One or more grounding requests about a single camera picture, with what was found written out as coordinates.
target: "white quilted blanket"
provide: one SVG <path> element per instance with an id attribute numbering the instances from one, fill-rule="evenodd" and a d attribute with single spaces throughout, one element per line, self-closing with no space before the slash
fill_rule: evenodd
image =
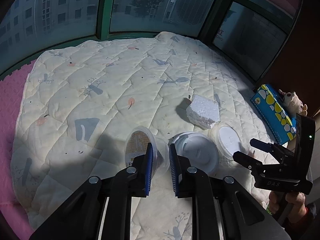
<path id="1" fill-rule="evenodd" d="M 25 84 L 11 162 L 13 188 L 31 226 L 39 227 L 89 176 L 104 179 L 124 168 L 124 144 L 134 127 L 143 125 L 166 142 L 185 131 L 208 135 L 186 116 L 186 98 L 195 94 L 219 98 L 221 121 L 270 142 L 249 102 L 251 90 L 200 41 L 162 32 L 44 52 Z M 275 163 L 260 151 L 255 156 Z M 248 170 L 221 156 L 213 176 L 227 174 L 267 205 L 268 192 L 253 187 Z M 190 239 L 190 215 L 191 203 L 174 197 L 168 171 L 153 179 L 148 198 L 135 200 L 132 239 Z"/>

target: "hand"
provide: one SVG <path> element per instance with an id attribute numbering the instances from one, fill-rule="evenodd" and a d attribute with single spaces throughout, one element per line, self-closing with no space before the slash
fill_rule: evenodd
<path id="1" fill-rule="evenodd" d="M 274 191 L 271 191 L 269 194 L 269 200 L 269 210 L 272 214 L 275 214 L 279 209 L 280 199 L 278 199 L 278 196 Z M 291 192 L 285 195 L 285 200 L 288 203 L 293 204 L 293 208 L 288 215 L 288 219 L 290 223 L 295 224 L 307 213 L 304 205 L 306 196 L 301 192 Z"/>

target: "air conditioner unit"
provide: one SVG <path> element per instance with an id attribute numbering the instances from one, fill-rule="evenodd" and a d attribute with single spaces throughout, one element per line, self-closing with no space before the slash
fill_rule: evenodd
<path id="1" fill-rule="evenodd" d="M 170 21 L 202 25 L 212 3 L 213 0 L 175 0 Z"/>

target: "plush toy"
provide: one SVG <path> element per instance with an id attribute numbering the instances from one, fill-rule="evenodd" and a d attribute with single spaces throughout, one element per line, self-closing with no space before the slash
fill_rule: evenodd
<path id="1" fill-rule="evenodd" d="M 291 117 L 295 118 L 296 113 L 301 115 L 307 115 L 308 107 L 306 104 L 303 104 L 300 101 L 300 99 L 296 95 L 296 92 L 284 93 L 281 90 L 279 90 L 279 93 L 283 96 L 284 107 L 287 109 Z"/>

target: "person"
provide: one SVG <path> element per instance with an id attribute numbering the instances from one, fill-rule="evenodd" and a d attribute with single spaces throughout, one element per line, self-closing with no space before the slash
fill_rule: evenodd
<path id="1" fill-rule="evenodd" d="M 287 193 L 285 199 L 288 203 L 293 204 L 293 208 L 284 223 L 284 230 L 292 240 L 299 240 L 316 217 L 316 205 L 310 203 L 305 206 L 306 197 L 301 192 Z M 275 214 L 279 209 L 280 199 L 274 191 L 271 191 L 269 200 L 269 210 L 272 214 Z"/>

